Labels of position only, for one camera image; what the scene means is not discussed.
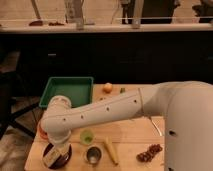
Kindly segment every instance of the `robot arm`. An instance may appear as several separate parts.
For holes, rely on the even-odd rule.
[[[41,121],[54,145],[70,130],[140,116],[165,117],[165,170],[213,170],[213,86],[202,82],[150,85],[71,109],[66,97],[54,97]]]

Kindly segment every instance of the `green plastic bin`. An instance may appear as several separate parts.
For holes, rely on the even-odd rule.
[[[93,77],[50,77],[42,94],[39,107],[47,108],[53,96],[63,95],[70,99],[72,107],[91,103]]]

